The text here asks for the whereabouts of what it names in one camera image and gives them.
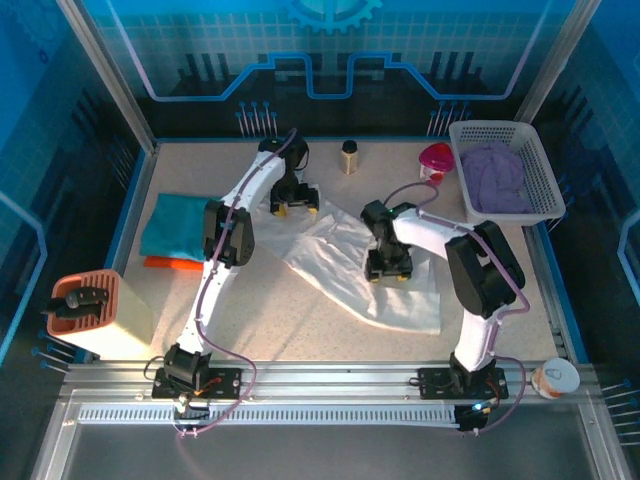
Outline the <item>white t-shirt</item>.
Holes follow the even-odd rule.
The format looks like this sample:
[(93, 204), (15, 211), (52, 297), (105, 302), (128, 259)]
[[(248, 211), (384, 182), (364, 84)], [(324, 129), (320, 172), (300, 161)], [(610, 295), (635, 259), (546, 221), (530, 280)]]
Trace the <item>white t-shirt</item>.
[(323, 200), (320, 211), (304, 207), (284, 217), (263, 200), (252, 215), (257, 243), (359, 320), (394, 331), (441, 333), (440, 294), (432, 255), (413, 253), (406, 282), (365, 278), (365, 257), (374, 245), (369, 230), (349, 213)]

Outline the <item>beige bottle with black cap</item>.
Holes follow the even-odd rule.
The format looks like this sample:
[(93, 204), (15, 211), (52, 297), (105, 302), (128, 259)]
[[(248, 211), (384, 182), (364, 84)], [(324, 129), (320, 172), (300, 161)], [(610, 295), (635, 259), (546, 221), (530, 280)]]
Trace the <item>beige bottle with black cap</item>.
[(342, 143), (341, 150), (342, 171), (346, 175), (353, 174), (358, 168), (358, 144), (355, 140), (345, 140)]

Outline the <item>teal folded t-shirt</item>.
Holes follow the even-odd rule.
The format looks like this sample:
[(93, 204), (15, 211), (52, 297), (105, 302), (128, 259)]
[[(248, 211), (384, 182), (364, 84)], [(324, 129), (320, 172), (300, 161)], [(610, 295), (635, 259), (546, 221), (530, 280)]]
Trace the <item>teal folded t-shirt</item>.
[(141, 234), (139, 254), (202, 263), (204, 210), (209, 198), (159, 193)]

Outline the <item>pink lidded plastic cup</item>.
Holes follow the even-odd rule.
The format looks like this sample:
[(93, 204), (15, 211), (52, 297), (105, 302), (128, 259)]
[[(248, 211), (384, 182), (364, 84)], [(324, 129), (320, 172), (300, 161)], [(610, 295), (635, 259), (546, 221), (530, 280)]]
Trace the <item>pink lidded plastic cup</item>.
[(439, 186), (455, 166), (451, 147), (444, 142), (428, 146), (420, 153), (418, 160), (420, 179), (434, 186)]

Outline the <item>orange folded t-shirt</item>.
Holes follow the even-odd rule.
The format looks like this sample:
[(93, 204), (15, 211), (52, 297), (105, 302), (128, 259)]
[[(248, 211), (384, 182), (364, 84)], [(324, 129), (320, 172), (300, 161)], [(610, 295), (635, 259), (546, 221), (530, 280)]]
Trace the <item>orange folded t-shirt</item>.
[(146, 268), (171, 269), (180, 271), (201, 272), (203, 270), (202, 262), (162, 256), (147, 256), (143, 261), (143, 265)]

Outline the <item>purple t-shirt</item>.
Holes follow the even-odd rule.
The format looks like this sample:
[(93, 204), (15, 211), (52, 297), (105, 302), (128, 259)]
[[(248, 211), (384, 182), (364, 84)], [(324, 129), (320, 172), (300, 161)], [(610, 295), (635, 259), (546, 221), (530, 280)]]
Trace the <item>purple t-shirt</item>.
[(530, 214), (524, 187), (523, 160), (499, 141), (482, 143), (461, 154), (462, 171), (472, 207), (481, 213)]

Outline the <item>white perforated plastic basket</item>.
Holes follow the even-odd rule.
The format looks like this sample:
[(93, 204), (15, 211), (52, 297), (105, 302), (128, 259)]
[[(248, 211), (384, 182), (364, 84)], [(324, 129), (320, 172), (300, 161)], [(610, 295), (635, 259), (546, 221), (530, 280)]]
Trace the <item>white perforated plastic basket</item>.
[[(469, 223), (490, 220), (501, 226), (528, 227), (559, 219), (566, 213), (554, 172), (533, 126), (515, 121), (466, 120), (451, 123), (448, 133)], [(463, 172), (461, 155), (494, 141), (503, 143), (522, 160), (523, 186), (516, 190), (516, 194), (528, 203), (531, 208), (529, 213), (484, 213), (472, 204), (469, 179)]]

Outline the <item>white and orange paper cup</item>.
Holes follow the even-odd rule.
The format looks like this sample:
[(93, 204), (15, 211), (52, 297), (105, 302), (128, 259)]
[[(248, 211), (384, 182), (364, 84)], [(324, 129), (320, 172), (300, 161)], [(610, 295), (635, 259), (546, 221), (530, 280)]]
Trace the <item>white and orange paper cup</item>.
[(531, 377), (534, 390), (549, 400), (575, 392), (580, 386), (576, 367), (563, 358), (553, 358), (537, 367)]

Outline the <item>orange and cream knife block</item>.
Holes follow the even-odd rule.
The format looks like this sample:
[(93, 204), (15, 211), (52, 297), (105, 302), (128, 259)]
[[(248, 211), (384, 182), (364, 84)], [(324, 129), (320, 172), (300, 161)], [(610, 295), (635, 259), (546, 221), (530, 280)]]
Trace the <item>orange and cream knife block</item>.
[(103, 360), (147, 357), (154, 333), (149, 306), (112, 269), (62, 277), (55, 283), (50, 299), (65, 300), (69, 291), (82, 286), (107, 289), (108, 303), (81, 306), (77, 308), (81, 317), (71, 320), (47, 315), (47, 333)]

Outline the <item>aluminium rail frame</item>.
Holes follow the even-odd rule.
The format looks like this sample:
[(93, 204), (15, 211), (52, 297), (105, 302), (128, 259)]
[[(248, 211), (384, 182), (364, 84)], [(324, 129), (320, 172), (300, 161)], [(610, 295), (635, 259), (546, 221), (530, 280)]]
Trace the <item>aluminium rail frame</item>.
[[(262, 362), (243, 404), (430, 405), (415, 363)], [(178, 425), (86, 424), (89, 404), (169, 404), (151, 397), (138, 362), (72, 367), (30, 480), (640, 480), (595, 372), (560, 400), (528, 391), (501, 402), (492, 429), (389, 425), (225, 425), (183, 438)]]

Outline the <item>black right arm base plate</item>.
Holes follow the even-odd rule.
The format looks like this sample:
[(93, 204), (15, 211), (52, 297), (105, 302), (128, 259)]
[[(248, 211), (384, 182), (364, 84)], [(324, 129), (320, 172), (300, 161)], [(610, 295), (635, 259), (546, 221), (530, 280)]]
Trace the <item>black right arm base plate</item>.
[(420, 368), (409, 385), (419, 390), (422, 400), (489, 400), (508, 399), (510, 394), (504, 370), (495, 368), (480, 377), (480, 383), (460, 393), (450, 377), (448, 368)]

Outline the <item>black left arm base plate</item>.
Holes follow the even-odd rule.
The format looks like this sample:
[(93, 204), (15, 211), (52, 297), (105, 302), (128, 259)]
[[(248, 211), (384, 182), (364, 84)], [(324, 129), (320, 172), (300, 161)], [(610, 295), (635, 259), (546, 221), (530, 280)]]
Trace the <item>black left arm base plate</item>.
[(242, 372), (238, 368), (209, 368), (207, 371), (167, 373), (164, 368), (156, 371), (151, 397), (160, 400), (176, 400), (184, 394), (195, 399), (237, 400), (240, 396)]

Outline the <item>aluminium frame post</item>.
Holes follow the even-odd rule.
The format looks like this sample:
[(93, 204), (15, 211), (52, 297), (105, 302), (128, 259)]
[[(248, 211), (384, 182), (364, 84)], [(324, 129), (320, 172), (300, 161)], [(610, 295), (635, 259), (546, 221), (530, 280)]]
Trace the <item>aluminium frame post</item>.
[(153, 156), (157, 142), (121, 70), (81, 0), (55, 0), (140, 147)]
[(531, 124), (554, 84), (566, 68), (576, 46), (602, 0), (575, 0), (514, 120)]

